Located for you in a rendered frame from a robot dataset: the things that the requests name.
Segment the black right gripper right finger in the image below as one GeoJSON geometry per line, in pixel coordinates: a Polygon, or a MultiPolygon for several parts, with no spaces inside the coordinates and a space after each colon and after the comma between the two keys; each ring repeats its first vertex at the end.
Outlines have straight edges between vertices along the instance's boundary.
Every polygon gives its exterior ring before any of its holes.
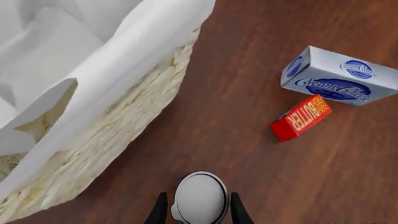
{"type": "Polygon", "coordinates": [[[236,192],[231,193],[230,210],[233,224],[254,224],[236,192]]]}

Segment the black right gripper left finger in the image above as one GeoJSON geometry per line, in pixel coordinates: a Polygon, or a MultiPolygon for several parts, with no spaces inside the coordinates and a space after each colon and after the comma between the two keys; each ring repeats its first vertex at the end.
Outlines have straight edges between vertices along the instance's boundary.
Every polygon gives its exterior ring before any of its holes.
{"type": "Polygon", "coordinates": [[[165,224],[168,211],[166,192],[161,192],[144,224],[165,224]]]}

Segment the pale woven basket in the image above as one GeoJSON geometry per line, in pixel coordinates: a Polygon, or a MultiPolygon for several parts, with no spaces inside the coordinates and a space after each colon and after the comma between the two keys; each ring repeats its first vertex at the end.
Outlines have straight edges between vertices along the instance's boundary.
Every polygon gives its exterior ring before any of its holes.
{"type": "Polygon", "coordinates": [[[175,98],[200,30],[114,102],[30,182],[0,201],[0,224],[60,205],[82,193],[175,98]]]}

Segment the white cloth basket liner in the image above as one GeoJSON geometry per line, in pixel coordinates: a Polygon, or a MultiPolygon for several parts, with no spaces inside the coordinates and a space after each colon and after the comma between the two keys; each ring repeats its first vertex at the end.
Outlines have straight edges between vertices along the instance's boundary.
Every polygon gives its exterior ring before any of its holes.
{"type": "Polygon", "coordinates": [[[0,198],[212,13],[215,0],[0,0],[0,156],[26,153],[0,198]]]}

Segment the red butter box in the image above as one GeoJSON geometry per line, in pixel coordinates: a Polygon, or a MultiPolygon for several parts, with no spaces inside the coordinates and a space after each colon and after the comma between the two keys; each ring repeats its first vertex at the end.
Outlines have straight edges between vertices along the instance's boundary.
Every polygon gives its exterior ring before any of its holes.
{"type": "Polygon", "coordinates": [[[279,141],[289,141],[319,123],[332,112],[320,95],[313,95],[294,106],[270,124],[279,141]]]}

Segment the silver blue cream cheese box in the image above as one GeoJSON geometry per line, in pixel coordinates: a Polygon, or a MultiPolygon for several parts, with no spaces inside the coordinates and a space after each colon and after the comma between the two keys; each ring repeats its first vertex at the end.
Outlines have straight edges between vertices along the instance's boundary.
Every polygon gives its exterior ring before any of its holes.
{"type": "Polygon", "coordinates": [[[282,71],[284,89],[362,106],[398,94],[398,70],[308,46],[282,71]]]}

